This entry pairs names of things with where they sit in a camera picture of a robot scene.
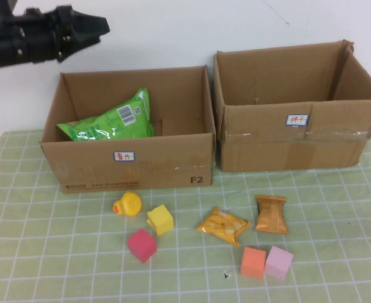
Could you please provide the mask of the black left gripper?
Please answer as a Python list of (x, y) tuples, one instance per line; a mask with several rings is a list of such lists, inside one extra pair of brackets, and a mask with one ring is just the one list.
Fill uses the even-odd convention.
[(78, 40), (73, 30), (82, 35), (105, 35), (110, 32), (105, 17), (74, 11), (71, 6), (58, 6), (41, 12), (27, 8), (20, 23), (23, 30), (22, 56), (26, 62), (63, 62), (73, 54), (100, 42), (100, 38)]

